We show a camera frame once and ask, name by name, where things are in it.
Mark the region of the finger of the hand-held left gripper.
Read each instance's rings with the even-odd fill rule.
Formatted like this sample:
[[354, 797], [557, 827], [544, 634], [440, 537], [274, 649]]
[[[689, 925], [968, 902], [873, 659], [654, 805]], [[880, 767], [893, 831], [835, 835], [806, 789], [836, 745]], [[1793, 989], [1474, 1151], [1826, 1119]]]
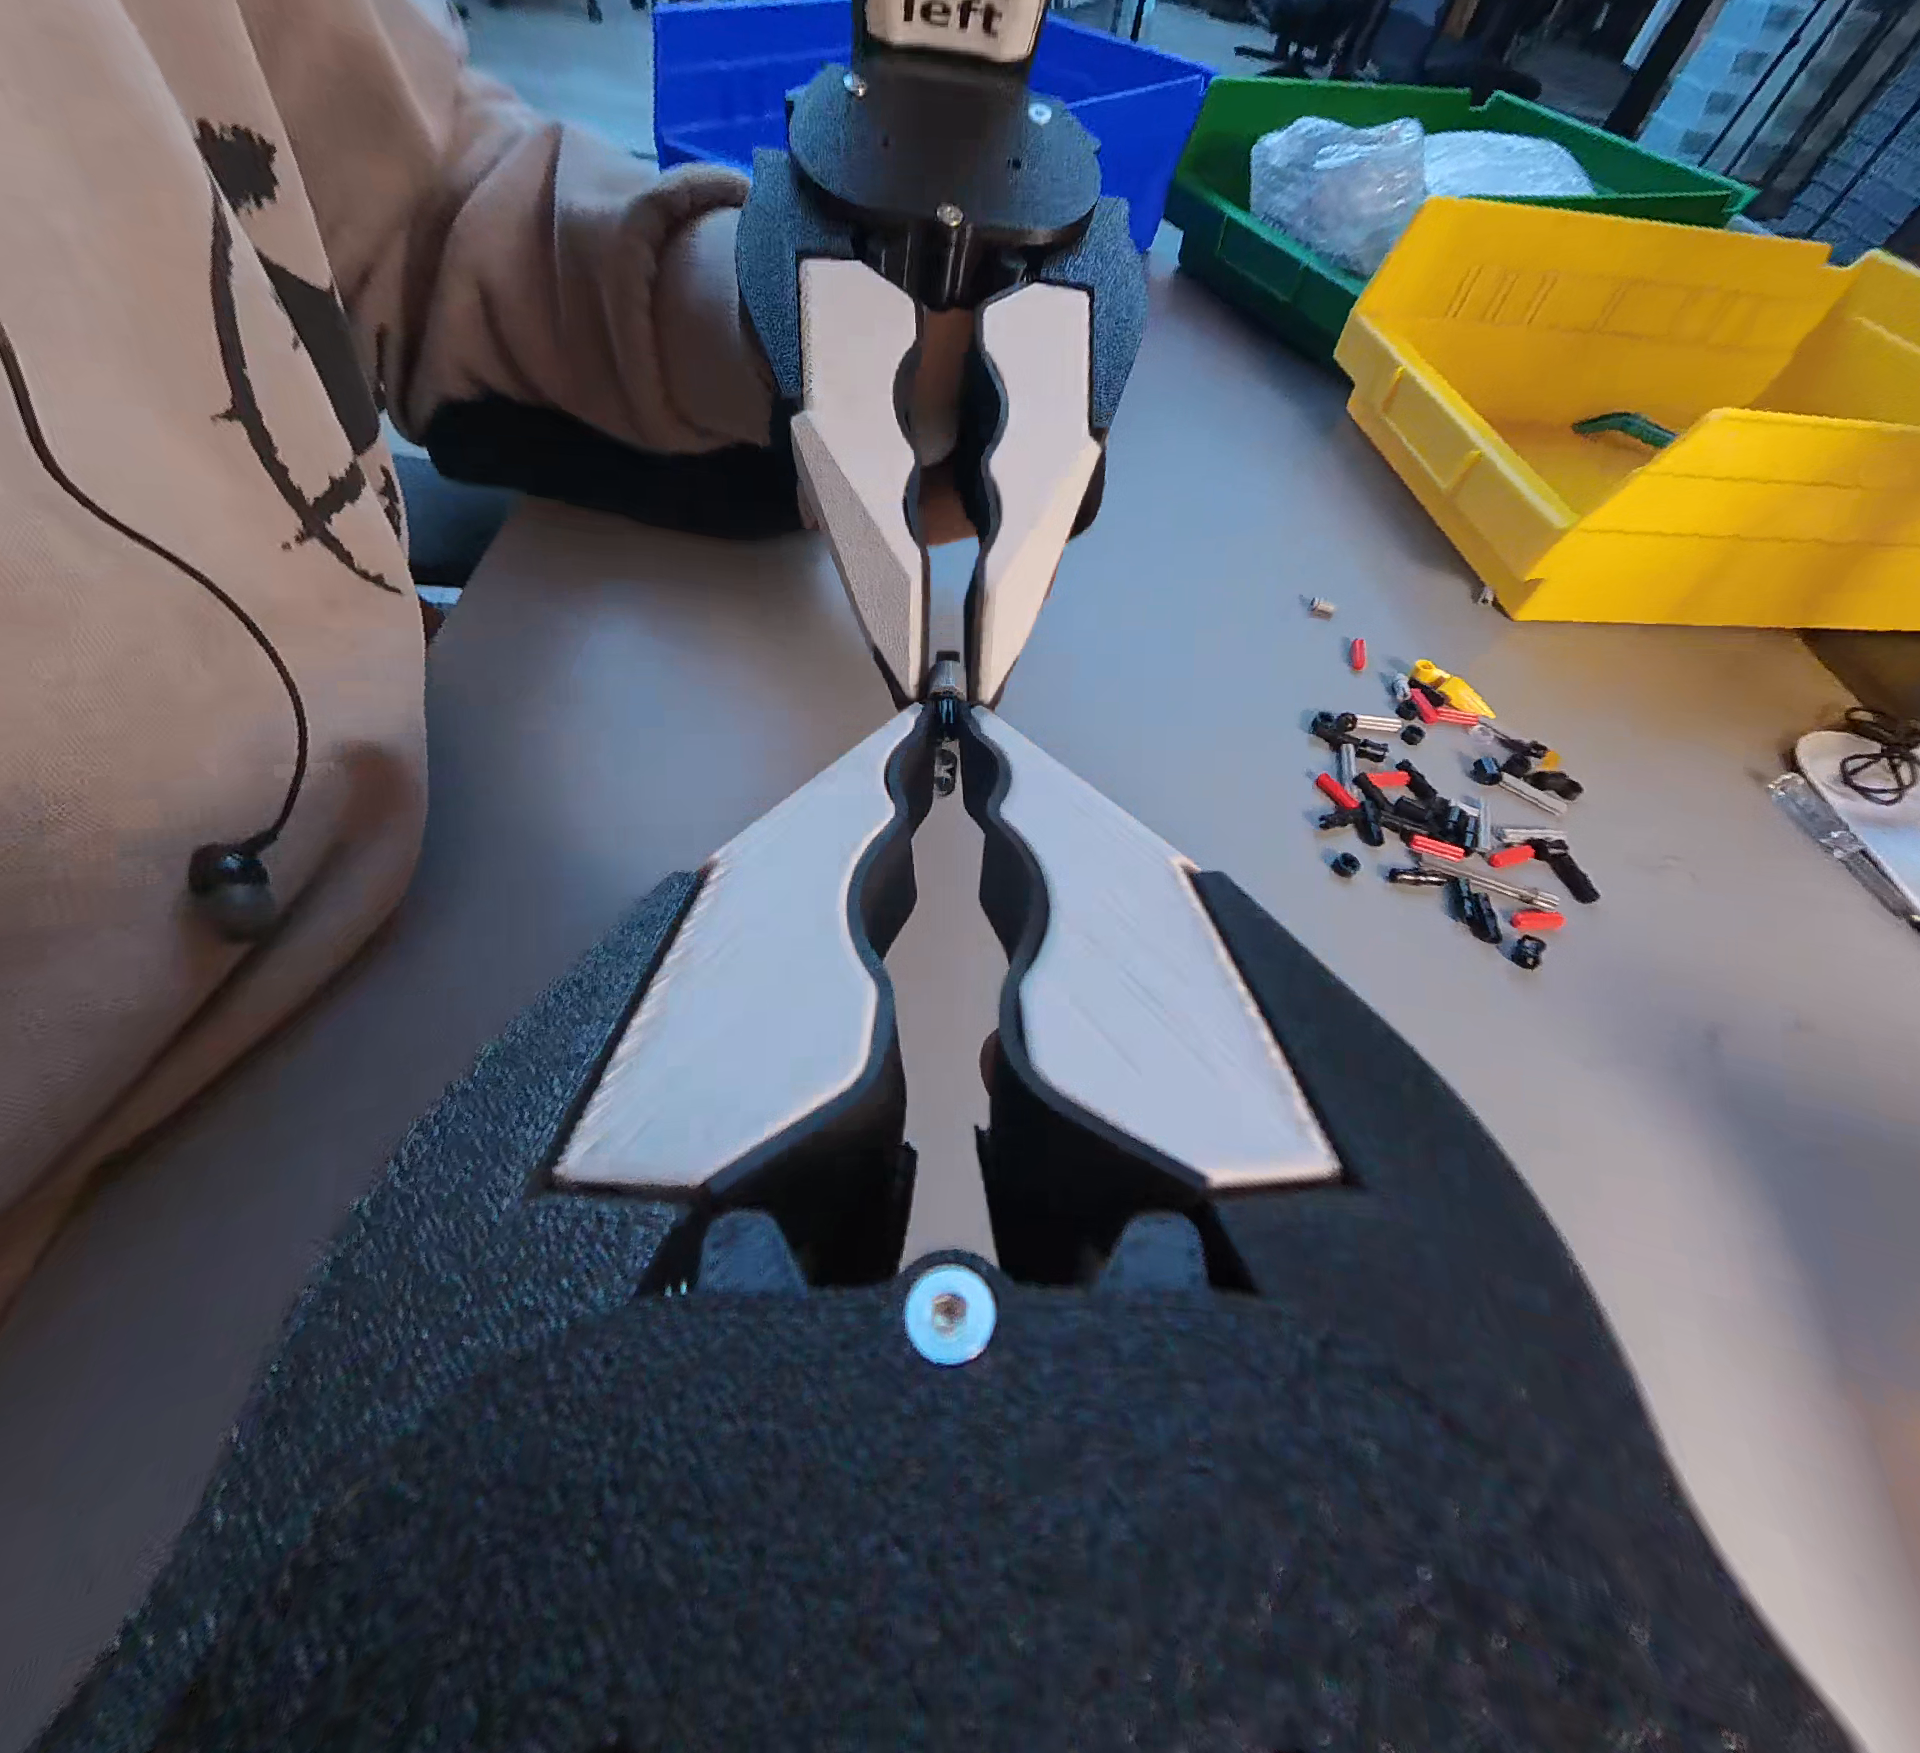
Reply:
[[855, 259], [796, 268], [800, 403], [791, 421], [806, 500], [860, 634], [897, 703], [926, 687], [927, 558], [907, 500], [917, 457], [899, 421], [897, 380], [917, 345], [917, 311]]
[[1047, 605], [1091, 488], [1091, 296], [1024, 284], [990, 301], [973, 351], [991, 393], [968, 609], [970, 696], [996, 706]]

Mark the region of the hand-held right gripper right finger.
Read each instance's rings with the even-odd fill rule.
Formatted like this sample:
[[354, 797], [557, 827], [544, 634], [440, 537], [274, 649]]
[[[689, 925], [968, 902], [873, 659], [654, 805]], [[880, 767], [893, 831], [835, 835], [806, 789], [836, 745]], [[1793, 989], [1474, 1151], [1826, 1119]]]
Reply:
[[1000, 1269], [1081, 1284], [1139, 1217], [1337, 1185], [1338, 1159], [1180, 850], [994, 713], [960, 718], [977, 902], [1006, 975], [976, 1131]]

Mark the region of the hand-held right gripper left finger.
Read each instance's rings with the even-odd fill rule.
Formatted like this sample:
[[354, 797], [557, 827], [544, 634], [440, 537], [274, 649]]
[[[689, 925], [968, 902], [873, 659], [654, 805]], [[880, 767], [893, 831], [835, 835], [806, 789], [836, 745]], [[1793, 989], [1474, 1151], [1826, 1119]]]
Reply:
[[920, 708], [711, 853], [558, 1141], [554, 1185], [766, 1212], [812, 1284], [901, 1258], [916, 1156], [893, 981]]

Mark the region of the grey desk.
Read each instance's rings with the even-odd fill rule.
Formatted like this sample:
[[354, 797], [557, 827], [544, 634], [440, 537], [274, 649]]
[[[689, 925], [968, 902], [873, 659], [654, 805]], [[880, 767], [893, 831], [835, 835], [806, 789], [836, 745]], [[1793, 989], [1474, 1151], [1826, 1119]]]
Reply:
[[[1915, 933], [1766, 794], [1850, 699], [1789, 634], [1517, 623], [1344, 393], [1150, 259], [1107, 491], [1003, 715], [1230, 873], [1493, 1128], [1704, 1526], [1865, 1748], [1915, 1748]], [[1333, 620], [1304, 602], [1322, 596]], [[1602, 899], [1514, 972], [1327, 873], [1340, 642], [1556, 746]], [[420, 872], [300, 1020], [102, 1185], [3, 1324], [3, 1748], [143, 1595], [396, 1138], [668, 872], [890, 711], [826, 556], [543, 504], [425, 670]]]

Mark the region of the blue plastic bin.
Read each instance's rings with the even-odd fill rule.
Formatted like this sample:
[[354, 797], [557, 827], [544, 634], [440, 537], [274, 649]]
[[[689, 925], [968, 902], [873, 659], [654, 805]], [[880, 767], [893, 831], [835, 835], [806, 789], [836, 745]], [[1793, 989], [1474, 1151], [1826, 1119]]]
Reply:
[[[784, 146], [784, 98], [825, 65], [850, 61], [850, 0], [665, 3], [654, 20], [660, 167], [746, 174], [758, 147]], [[1044, 20], [1031, 85], [1096, 144], [1100, 192], [1127, 204], [1152, 248], [1211, 71], [1068, 18]]]

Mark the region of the green plastic bin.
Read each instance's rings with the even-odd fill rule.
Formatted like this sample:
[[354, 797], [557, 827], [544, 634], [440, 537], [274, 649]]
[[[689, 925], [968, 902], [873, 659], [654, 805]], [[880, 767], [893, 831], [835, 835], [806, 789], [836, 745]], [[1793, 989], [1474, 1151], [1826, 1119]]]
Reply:
[[1168, 194], [1181, 268], [1296, 353], [1329, 361], [1368, 279], [1337, 270], [1251, 213], [1248, 157], [1263, 134], [1316, 114], [1346, 128], [1411, 116], [1428, 134], [1531, 134], [1566, 147], [1597, 196], [1582, 202], [1493, 200], [1694, 229], [1725, 229], [1756, 198], [1753, 184], [1510, 95], [1306, 79], [1211, 85]]

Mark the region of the pile of small toy bricks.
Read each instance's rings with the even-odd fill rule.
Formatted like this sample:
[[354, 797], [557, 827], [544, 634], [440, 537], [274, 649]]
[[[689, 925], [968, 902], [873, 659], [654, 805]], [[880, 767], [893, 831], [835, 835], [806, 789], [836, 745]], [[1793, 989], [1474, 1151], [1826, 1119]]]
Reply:
[[1411, 659], [1386, 673], [1379, 706], [1316, 706], [1302, 725], [1322, 750], [1314, 826], [1340, 840], [1335, 878], [1381, 856], [1388, 889], [1431, 896], [1519, 972], [1538, 972], [1571, 914], [1599, 902], [1571, 842], [1582, 782], [1449, 666]]

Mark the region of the clear plastic bags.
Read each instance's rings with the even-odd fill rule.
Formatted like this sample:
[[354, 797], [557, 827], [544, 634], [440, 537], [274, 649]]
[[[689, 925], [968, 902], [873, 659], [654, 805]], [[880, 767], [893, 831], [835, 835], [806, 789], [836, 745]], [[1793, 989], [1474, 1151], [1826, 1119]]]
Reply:
[[1346, 128], [1308, 114], [1255, 140], [1251, 213], [1337, 270], [1372, 276], [1439, 198], [1593, 200], [1566, 147], [1531, 134], [1442, 132], [1411, 116]]

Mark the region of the blue-grey chair seat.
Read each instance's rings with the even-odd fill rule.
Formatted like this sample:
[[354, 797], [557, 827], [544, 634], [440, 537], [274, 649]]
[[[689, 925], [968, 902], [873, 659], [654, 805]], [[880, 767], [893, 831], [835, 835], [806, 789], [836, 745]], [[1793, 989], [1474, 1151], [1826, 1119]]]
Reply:
[[463, 589], [512, 517], [517, 494], [453, 481], [420, 453], [396, 453], [392, 469], [405, 504], [415, 583]]

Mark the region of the yellow plastic bin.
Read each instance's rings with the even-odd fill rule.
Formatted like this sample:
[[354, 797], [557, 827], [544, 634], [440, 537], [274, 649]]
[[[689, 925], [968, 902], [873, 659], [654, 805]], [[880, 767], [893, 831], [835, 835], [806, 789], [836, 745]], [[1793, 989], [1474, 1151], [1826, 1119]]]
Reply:
[[[1434, 200], [1335, 364], [1359, 429], [1514, 620], [1915, 632], [1903, 259]], [[1609, 411], [1677, 438], [1571, 432]]]

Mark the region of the person's beige sweatshirt torso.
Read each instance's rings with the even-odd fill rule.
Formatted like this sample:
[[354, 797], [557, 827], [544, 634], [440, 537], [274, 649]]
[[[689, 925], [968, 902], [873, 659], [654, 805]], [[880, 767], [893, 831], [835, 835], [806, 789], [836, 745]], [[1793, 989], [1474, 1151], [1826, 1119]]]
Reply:
[[468, 71], [423, 0], [3, 0], [3, 1302], [413, 873], [380, 326]]

